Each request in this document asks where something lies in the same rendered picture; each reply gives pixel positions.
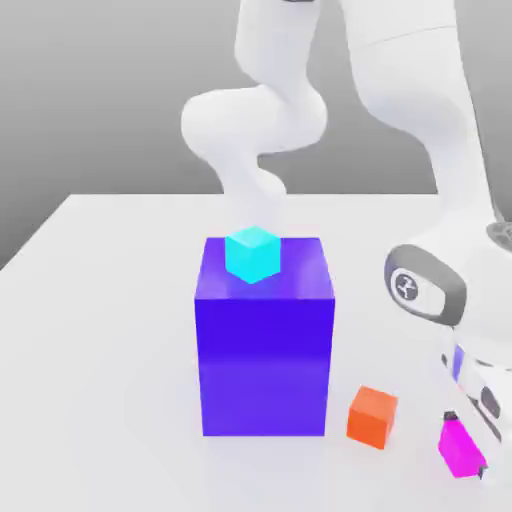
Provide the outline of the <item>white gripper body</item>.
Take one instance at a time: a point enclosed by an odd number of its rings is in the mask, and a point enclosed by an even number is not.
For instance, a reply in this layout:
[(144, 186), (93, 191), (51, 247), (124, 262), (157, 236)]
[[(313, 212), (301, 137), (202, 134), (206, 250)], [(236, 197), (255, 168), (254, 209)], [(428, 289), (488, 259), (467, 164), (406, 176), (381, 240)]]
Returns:
[(506, 383), (484, 382), (476, 387), (458, 383), (456, 389), (465, 400), (461, 421), (483, 452), (489, 471), (505, 471)]

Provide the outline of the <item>small magenta cube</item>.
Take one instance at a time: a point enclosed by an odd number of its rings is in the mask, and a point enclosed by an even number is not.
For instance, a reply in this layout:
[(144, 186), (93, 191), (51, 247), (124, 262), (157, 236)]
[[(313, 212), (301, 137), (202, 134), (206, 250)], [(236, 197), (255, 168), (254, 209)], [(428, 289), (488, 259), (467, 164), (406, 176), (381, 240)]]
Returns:
[(460, 420), (443, 422), (438, 451), (455, 478), (478, 477), (478, 468), (487, 465), (484, 455)]

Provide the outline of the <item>small orange cube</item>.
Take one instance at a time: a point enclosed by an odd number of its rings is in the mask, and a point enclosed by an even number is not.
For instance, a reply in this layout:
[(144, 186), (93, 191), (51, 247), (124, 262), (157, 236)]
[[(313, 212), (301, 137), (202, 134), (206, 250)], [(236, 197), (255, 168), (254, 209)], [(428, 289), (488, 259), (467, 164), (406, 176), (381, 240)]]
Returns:
[(394, 424), (397, 405), (396, 396), (361, 386), (349, 408), (346, 435), (383, 450)]

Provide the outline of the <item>small cyan cube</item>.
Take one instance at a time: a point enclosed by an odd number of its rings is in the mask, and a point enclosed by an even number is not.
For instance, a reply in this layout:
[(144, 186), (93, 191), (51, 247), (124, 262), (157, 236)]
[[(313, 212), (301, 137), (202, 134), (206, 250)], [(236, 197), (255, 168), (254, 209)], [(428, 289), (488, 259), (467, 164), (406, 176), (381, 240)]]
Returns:
[(281, 271), (281, 238), (258, 226), (225, 237), (226, 270), (254, 284)]

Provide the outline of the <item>large blue box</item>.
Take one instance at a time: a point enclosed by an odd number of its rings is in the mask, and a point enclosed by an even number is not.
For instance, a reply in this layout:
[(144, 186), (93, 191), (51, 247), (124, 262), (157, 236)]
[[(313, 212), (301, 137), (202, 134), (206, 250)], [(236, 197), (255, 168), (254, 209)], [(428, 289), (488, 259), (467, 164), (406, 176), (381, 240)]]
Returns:
[(194, 307), (204, 435), (324, 435), (335, 294), (319, 239), (283, 239), (280, 273), (255, 284), (207, 239)]

